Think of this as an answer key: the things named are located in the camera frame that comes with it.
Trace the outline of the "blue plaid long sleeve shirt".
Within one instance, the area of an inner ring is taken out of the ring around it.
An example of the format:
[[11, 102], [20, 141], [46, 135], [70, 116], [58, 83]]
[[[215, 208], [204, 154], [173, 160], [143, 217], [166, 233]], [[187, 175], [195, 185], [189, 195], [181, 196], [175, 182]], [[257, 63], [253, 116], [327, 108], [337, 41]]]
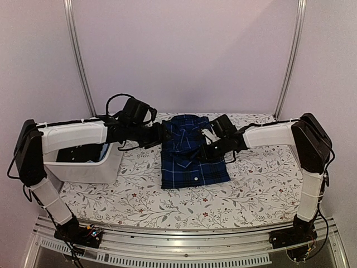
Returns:
[[201, 160], [201, 146], [206, 144], [202, 130], [211, 130], [209, 119], [182, 114], [163, 120], [172, 139], [161, 145], [161, 188], [181, 189], [230, 181], [222, 157]]

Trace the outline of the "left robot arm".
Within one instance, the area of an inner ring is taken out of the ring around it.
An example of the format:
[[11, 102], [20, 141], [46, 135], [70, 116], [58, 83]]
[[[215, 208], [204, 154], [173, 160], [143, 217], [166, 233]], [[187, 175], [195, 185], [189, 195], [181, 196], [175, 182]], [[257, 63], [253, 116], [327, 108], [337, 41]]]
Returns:
[[155, 121], [157, 109], [126, 94], [127, 101], [115, 114], [106, 111], [89, 119], [55, 123], [23, 123], [9, 168], [16, 168], [18, 179], [61, 225], [61, 233], [70, 242], [79, 242], [83, 230], [47, 177], [49, 169], [67, 182], [105, 184], [117, 176], [119, 163], [133, 141], [149, 149], [167, 141], [167, 128]]

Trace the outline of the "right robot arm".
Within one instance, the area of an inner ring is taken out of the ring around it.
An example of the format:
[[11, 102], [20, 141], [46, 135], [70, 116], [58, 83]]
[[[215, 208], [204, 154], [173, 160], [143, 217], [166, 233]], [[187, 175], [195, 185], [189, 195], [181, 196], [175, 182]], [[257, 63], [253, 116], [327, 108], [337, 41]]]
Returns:
[[262, 146], [288, 146], [302, 173], [302, 190], [296, 217], [313, 220], [329, 185], [328, 167], [335, 159], [332, 140], [312, 113], [270, 123], [251, 123], [237, 128], [227, 115], [209, 122], [210, 129], [201, 129], [205, 142], [198, 158], [211, 161], [225, 154], [239, 153]]

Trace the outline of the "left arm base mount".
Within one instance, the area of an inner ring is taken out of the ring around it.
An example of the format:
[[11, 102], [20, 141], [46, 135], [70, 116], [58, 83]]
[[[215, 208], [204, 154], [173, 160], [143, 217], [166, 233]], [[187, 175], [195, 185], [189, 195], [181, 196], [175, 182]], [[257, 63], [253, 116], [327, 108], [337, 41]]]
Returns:
[[103, 229], [91, 224], [86, 227], [79, 225], [77, 220], [69, 221], [63, 225], [58, 224], [54, 237], [70, 244], [91, 248], [99, 248], [103, 236]]

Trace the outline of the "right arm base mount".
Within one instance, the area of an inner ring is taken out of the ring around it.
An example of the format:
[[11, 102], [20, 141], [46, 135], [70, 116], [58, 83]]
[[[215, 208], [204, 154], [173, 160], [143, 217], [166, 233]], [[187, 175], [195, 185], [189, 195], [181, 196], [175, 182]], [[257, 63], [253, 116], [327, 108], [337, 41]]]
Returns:
[[306, 261], [314, 249], [317, 233], [312, 222], [295, 218], [293, 226], [269, 233], [269, 243], [274, 249], [294, 246], [287, 256], [294, 262]]

